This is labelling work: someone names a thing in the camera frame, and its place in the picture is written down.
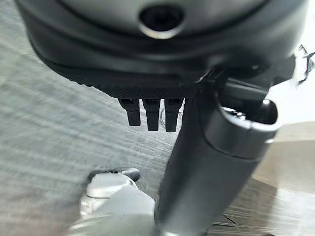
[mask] cable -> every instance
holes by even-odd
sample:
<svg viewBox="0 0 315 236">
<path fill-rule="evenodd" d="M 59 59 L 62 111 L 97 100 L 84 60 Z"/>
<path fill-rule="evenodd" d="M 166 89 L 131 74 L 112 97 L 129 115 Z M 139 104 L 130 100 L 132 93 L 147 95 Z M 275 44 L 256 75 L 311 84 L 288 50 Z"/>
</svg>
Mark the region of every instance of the cable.
<svg viewBox="0 0 315 236">
<path fill-rule="evenodd" d="M 303 45 L 301 44 L 298 50 L 300 51 L 300 50 L 302 50 L 302 49 L 307 53 L 306 49 L 305 49 L 305 48 L 303 47 Z M 303 80 L 300 80 L 300 81 L 298 82 L 299 85 L 303 84 L 303 83 L 308 79 L 309 73 L 311 72 L 311 70 L 313 69 L 313 66 L 314 66 L 314 63 L 313 63 L 313 61 L 311 60 L 311 57 L 314 56 L 314 55 L 315 55 L 315 52 L 309 53 L 309 54 L 307 54 L 307 55 L 305 56 L 305 58 L 306 58 L 306 70 L 305 70 L 305 72 L 304 72 L 304 79 L 303 79 Z"/>
<path fill-rule="evenodd" d="M 235 221 L 234 220 L 232 220 L 231 218 L 229 218 L 229 217 L 227 217 L 226 215 L 222 215 L 223 217 L 225 217 L 227 220 L 229 220 L 230 222 L 232 222 L 234 225 L 237 225 L 236 223 L 235 223 Z"/>
<path fill-rule="evenodd" d="M 227 216 L 224 215 L 224 214 L 222 214 L 222 216 L 223 216 L 225 219 L 227 219 L 228 221 L 232 222 L 233 224 L 230 225 L 230 224 L 225 224 L 225 223 L 215 223 L 215 224 L 213 224 L 212 226 L 225 226 L 225 227 L 233 227 L 233 228 L 237 226 L 237 224 L 236 224 L 236 222 L 235 222 L 234 220 L 232 220 L 231 218 L 227 217 Z"/>
</svg>

